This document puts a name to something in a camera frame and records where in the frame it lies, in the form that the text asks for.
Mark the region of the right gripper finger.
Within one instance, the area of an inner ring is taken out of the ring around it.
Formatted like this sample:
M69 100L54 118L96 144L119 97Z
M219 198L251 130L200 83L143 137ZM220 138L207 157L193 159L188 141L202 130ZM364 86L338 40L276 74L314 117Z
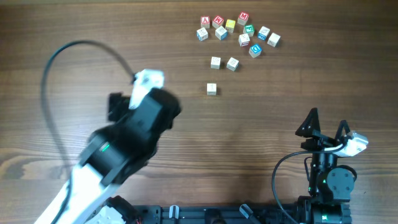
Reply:
M320 131L321 129L318 118L318 109L312 108L304 122L296 130L295 135L304 138L319 138Z
M338 126L338 129L335 134L335 139L340 139L343 133L348 134L350 133L350 128L348 126L348 122L346 120L341 120Z

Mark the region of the wooden block number one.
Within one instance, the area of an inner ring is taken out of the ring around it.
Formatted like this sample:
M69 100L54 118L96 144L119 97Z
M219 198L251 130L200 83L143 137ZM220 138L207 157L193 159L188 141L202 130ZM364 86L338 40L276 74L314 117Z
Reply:
M207 83L206 84L206 93L207 95L216 95L217 94L217 86L215 83Z

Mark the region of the wooden block yellow side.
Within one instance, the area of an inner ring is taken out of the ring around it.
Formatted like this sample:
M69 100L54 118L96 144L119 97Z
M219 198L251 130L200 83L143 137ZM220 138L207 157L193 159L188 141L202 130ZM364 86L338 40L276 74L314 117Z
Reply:
M234 72L238 68L238 65L239 60L231 57L227 62L226 68Z

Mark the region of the white block red side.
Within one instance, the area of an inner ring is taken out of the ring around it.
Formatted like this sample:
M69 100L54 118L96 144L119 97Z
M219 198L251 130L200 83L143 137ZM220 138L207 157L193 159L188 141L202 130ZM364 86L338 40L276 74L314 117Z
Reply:
M248 34L241 34L238 38L238 42L240 47L247 46L250 43L250 36Z

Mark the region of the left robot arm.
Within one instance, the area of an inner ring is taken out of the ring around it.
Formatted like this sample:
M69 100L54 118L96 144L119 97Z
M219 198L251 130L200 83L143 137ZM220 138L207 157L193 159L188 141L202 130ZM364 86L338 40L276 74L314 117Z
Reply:
M153 88L139 106L129 109L130 98L109 96L109 126L96 130L80 154L69 180L37 223L84 223L106 199L157 152L162 133L172 128L181 112L179 100Z

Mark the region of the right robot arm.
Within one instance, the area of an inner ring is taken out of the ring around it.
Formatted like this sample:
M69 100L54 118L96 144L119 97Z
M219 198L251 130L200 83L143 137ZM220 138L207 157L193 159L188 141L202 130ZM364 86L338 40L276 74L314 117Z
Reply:
M295 203L294 218L298 223L350 224L349 201L356 171L350 166L338 165L335 149L342 150L348 144L348 124L343 120L334 138L321 133L318 109L312 108L295 134L304 137L301 148L312 153L311 167L306 167L308 197L300 196Z

